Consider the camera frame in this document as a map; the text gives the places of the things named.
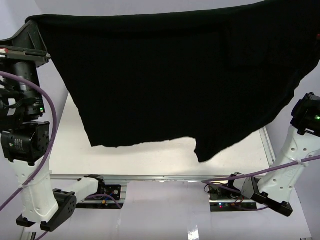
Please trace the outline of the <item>black t-shirt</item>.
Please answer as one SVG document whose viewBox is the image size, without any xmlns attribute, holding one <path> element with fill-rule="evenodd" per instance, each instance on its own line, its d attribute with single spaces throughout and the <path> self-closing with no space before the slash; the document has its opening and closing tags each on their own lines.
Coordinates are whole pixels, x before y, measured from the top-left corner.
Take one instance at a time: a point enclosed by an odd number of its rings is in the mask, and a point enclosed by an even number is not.
<svg viewBox="0 0 320 240">
<path fill-rule="evenodd" d="M 320 61 L 320 3 L 34 15 L 92 147 L 196 141 L 206 162 L 271 123 Z"/>
</svg>

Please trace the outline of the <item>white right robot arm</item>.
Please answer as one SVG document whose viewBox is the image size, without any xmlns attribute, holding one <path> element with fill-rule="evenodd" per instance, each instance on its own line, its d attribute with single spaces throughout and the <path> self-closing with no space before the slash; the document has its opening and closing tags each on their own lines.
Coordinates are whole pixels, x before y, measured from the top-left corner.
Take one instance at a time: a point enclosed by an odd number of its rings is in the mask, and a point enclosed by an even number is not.
<svg viewBox="0 0 320 240">
<path fill-rule="evenodd" d="M 308 166 L 306 159 L 320 154 L 320 98 L 313 92 L 307 93 L 295 105 L 291 115 L 286 140 L 270 171 L 261 178 L 244 178 L 236 173 L 236 179 L 228 181 L 228 186 L 245 198 L 286 217 L 293 212 L 290 196 Z"/>
</svg>

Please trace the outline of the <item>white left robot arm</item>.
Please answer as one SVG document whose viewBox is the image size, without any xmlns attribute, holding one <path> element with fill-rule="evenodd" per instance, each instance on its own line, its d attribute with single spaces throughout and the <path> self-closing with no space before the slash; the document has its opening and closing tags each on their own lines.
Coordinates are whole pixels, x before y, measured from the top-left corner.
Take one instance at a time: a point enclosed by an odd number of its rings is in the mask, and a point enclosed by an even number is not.
<svg viewBox="0 0 320 240">
<path fill-rule="evenodd" d="M 68 190 L 52 188 L 49 155 L 58 130 L 57 112 L 37 72 L 49 60 L 32 20 L 0 42 L 0 144 L 19 183 L 15 193 L 21 195 L 23 211 L 16 223 L 26 228 L 38 224 L 45 232 L 66 222 L 79 202 L 104 191 L 98 175 L 86 175 Z"/>
</svg>

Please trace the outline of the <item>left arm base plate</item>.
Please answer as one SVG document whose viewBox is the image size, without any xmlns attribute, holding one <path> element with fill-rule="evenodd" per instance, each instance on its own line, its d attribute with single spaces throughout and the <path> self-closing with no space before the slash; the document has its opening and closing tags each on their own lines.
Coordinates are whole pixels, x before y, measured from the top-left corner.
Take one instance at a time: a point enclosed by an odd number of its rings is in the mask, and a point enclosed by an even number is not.
<svg viewBox="0 0 320 240">
<path fill-rule="evenodd" d="M 122 186 L 106 185 L 99 192 L 91 196 L 90 200 L 96 201 L 98 209 L 119 209 L 121 203 Z"/>
</svg>

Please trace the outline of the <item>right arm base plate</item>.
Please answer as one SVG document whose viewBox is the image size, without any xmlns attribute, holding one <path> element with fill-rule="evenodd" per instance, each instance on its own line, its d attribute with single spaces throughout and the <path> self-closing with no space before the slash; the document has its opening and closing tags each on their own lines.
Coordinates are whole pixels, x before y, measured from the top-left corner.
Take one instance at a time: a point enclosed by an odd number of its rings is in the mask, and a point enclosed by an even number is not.
<svg viewBox="0 0 320 240">
<path fill-rule="evenodd" d="M 257 210 L 257 204 L 235 192 L 217 186 L 206 185 L 204 191 L 208 194 L 211 213 L 242 212 Z"/>
</svg>

